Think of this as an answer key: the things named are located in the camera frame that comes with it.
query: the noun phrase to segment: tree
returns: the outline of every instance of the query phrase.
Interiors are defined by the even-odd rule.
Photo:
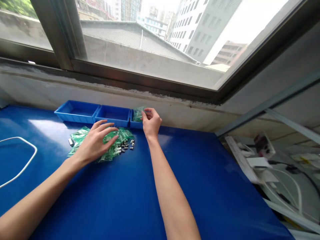
[[[0,0],[0,8],[38,19],[30,0]]]

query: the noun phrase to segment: black cable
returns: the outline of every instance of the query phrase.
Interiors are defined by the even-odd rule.
[[[292,165],[292,164],[288,164],[288,163],[284,163],[284,162],[278,162],[278,161],[274,161],[274,160],[268,160],[268,163],[269,163],[269,164],[272,164],[272,165],[274,165],[274,164],[284,164],[284,165],[287,165],[286,170],[287,170],[288,172],[290,172],[290,173],[292,173],[292,171],[294,171],[294,170],[298,170],[298,171],[296,171],[296,174],[297,174],[297,173],[302,173],[303,175],[305,175],[305,176],[309,179],[309,181],[311,182],[312,186],[313,186],[314,189],[316,190],[316,192],[317,192],[317,194],[318,194],[318,197],[319,197],[319,199],[320,199],[320,190],[319,190],[318,186],[316,185],[316,183],[312,180],[312,178],[308,176],[308,174],[306,174],[305,172],[301,171],[300,169],[298,169],[296,166],[294,166],[294,165]]]

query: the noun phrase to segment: white building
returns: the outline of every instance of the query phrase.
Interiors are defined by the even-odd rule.
[[[142,18],[139,15],[137,17],[137,22],[141,25],[144,25],[147,29],[158,35],[160,38],[165,38],[168,29],[167,24],[160,22],[159,20],[155,20],[151,17]]]
[[[186,0],[170,44],[203,62],[242,0]]]

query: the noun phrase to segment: power cord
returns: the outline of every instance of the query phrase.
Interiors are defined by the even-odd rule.
[[[27,164],[23,167],[23,169],[18,173],[18,175],[16,175],[14,178],[12,178],[11,180],[9,180],[8,182],[0,185],[0,188],[4,187],[5,185],[8,185],[9,183],[11,183],[12,181],[14,181],[15,179],[17,179],[23,172],[24,170],[26,170],[27,166],[31,163],[32,159],[34,158],[34,156],[37,154],[37,147],[35,145],[33,145],[32,143],[29,143],[27,140],[23,139],[22,137],[12,137],[12,138],[7,138],[7,139],[4,139],[4,140],[1,140],[0,142],[4,142],[4,141],[7,141],[7,140],[10,140],[10,139],[14,139],[14,138],[18,138],[22,141],[24,141],[25,143],[29,144],[31,147],[34,148],[34,153],[32,155],[32,157],[30,158],[30,160],[27,162]]]

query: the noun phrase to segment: small metal part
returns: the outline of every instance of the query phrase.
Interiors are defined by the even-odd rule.
[[[74,145],[73,139],[72,139],[72,138],[69,138],[68,141],[69,141],[70,146],[72,147],[72,146]]]

